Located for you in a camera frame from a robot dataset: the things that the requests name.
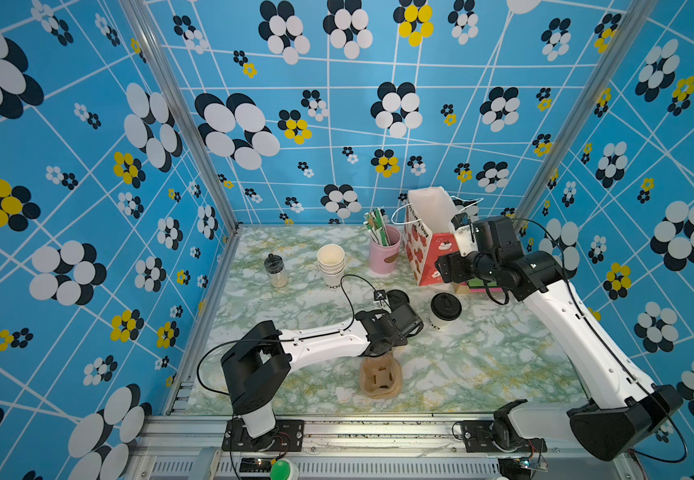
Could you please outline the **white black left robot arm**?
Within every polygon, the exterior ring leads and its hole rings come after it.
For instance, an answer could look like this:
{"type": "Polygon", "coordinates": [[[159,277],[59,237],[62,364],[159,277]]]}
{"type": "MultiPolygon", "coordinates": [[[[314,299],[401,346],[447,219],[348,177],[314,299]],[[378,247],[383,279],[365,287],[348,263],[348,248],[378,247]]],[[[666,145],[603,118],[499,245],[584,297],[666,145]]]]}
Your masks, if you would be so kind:
{"type": "Polygon", "coordinates": [[[263,321],[221,358],[232,412],[250,438],[271,435],[277,430],[272,402],[290,373],[338,358],[379,357],[407,345],[422,329],[423,320],[408,303],[306,330],[263,321]]]}

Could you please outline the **white paper coffee cup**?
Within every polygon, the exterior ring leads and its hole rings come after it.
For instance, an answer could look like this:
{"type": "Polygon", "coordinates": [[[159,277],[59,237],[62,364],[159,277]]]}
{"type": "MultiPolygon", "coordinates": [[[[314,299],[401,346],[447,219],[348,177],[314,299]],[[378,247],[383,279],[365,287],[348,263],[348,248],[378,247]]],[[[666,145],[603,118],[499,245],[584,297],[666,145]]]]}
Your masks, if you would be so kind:
{"type": "Polygon", "coordinates": [[[450,329],[453,325],[455,325],[458,321],[458,317],[454,316],[453,318],[449,317],[439,317],[436,314],[432,314],[430,316],[430,324],[433,329],[437,331],[446,331],[450,329]]]}

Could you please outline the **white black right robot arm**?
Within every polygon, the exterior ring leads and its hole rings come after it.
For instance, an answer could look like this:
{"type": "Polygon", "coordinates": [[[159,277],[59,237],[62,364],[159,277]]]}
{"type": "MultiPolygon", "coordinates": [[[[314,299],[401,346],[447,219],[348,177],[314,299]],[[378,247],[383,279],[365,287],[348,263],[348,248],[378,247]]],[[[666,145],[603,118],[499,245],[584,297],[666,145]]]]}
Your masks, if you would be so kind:
{"type": "Polygon", "coordinates": [[[458,252],[435,266],[446,283],[473,278],[495,285],[523,303],[553,335],[574,366],[588,401],[584,405],[532,406],[513,401],[494,413],[493,437],[504,451],[535,438],[575,442],[593,457],[612,461],[669,421],[683,399],[672,385],[658,385],[615,343],[570,282],[564,258],[525,253],[508,217],[451,220],[458,252]]]}

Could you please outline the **black cup lid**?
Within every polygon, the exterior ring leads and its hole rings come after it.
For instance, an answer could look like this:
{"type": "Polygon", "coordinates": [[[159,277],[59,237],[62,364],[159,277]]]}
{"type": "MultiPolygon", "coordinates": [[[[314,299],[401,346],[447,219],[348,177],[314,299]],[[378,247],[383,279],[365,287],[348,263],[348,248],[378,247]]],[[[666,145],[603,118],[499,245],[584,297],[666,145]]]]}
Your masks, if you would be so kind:
{"type": "Polygon", "coordinates": [[[453,294],[438,293],[430,303],[431,311],[442,322],[452,322],[457,320],[462,314],[461,301],[453,294]]]}

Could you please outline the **brown pulp cup carrier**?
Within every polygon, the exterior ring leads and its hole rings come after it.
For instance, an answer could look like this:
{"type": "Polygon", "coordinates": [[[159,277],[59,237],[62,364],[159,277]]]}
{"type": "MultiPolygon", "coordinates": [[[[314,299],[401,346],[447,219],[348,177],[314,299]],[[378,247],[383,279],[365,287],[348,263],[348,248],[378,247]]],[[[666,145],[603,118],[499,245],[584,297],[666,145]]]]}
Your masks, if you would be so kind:
{"type": "Polygon", "coordinates": [[[364,358],[359,371],[359,387],[372,399],[398,396],[403,387],[403,370],[392,352],[364,358]]]}

